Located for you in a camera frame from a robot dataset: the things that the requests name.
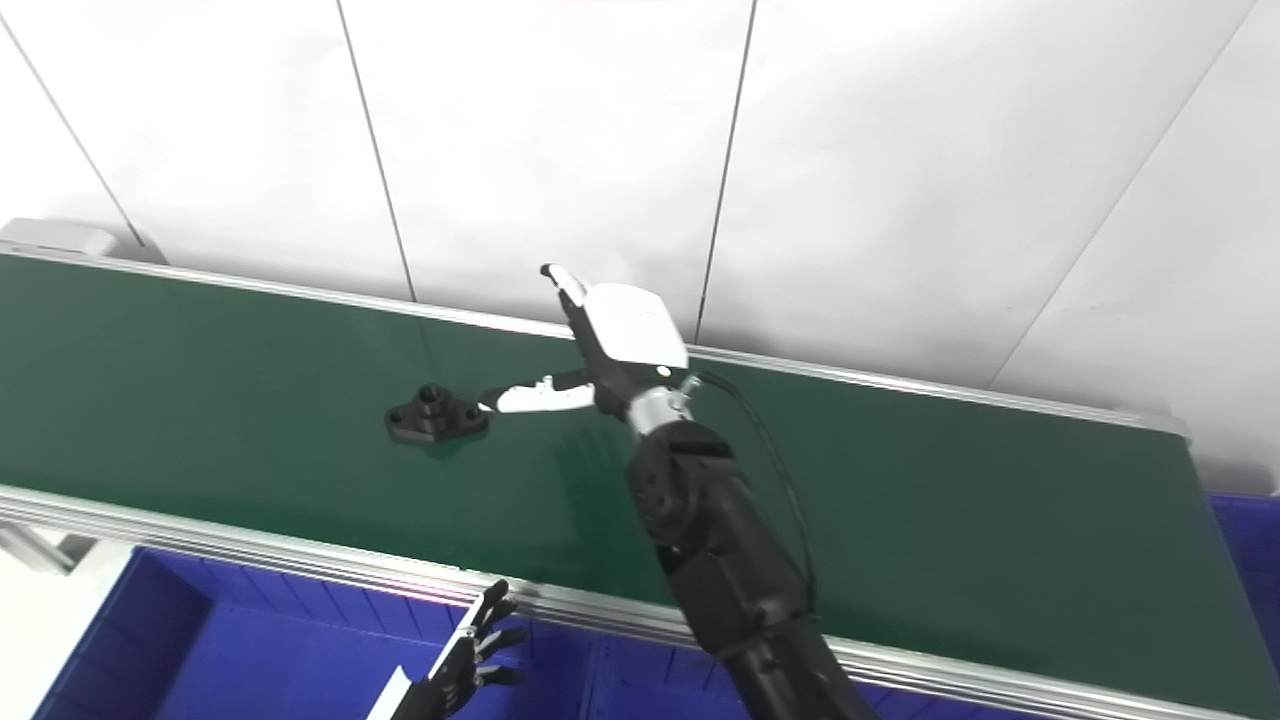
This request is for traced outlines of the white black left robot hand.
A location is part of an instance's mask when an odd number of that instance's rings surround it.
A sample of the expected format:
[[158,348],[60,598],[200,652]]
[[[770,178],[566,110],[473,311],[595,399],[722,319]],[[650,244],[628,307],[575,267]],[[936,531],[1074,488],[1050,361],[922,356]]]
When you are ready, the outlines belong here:
[[522,670],[488,662],[529,637],[524,626],[494,629],[518,607],[508,593],[509,583],[499,579],[477,594],[425,676],[413,682],[404,669],[393,671],[367,717],[448,719],[483,688],[522,683]]

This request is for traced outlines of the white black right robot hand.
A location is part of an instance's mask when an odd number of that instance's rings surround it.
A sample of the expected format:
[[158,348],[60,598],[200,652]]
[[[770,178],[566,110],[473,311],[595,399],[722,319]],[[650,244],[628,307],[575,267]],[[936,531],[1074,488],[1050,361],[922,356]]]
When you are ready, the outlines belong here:
[[594,407],[639,437],[691,421],[689,348],[660,296],[632,284],[586,284],[554,263],[540,273],[556,287],[584,366],[488,389],[477,400],[483,411]]

